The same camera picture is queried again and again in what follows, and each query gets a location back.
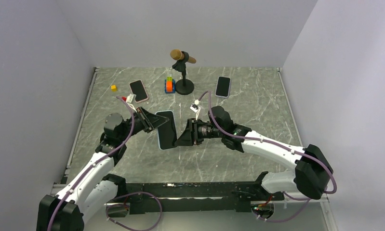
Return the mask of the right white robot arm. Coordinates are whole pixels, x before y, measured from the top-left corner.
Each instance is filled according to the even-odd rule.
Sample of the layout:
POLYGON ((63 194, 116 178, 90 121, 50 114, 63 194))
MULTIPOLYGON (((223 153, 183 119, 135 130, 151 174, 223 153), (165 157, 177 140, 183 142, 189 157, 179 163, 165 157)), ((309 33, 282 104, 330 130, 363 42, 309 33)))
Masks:
POLYGON ((241 153, 255 154, 270 159, 287 170, 262 172, 256 179, 254 195, 265 200, 271 194, 297 191, 306 198, 318 200, 326 193, 333 169, 321 149, 315 145, 293 146, 269 139, 249 127, 234 123, 221 106, 208 111, 209 121, 190 118, 177 146, 200 145, 204 139, 220 138, 227 148, 241 153))

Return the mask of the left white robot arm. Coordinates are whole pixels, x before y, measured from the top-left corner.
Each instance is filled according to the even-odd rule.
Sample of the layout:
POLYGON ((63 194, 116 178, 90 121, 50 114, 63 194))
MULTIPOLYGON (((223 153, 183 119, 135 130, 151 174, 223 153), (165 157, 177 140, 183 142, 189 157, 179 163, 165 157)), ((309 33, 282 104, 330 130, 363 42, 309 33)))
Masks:
POLYGON ((119 113, 105 119, 104 132, 90 161, 56 195, 46 195, 39 204, 38 231, 82 231, 101 207, 126 197, 125 178, 109 172, 123 157, 128 139, 140 131, 150 133, 168 123, 169 118, 152 114, 143 107, 130 110, 125 120, 119 113))

